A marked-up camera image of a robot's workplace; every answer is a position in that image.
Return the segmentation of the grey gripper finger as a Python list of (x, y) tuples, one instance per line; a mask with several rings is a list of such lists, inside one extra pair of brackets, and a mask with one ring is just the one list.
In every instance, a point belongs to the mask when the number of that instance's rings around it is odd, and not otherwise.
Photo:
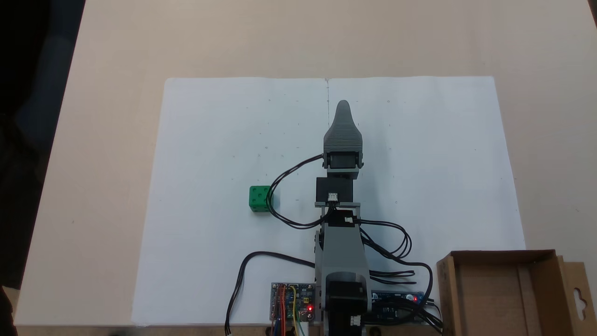
[(347, 100), (341, 100), (335, 109), (334, 120), (324, 135), (324, 153), (361, 153), (362, 149), (362, 134), (354, 123), (350, 104)]

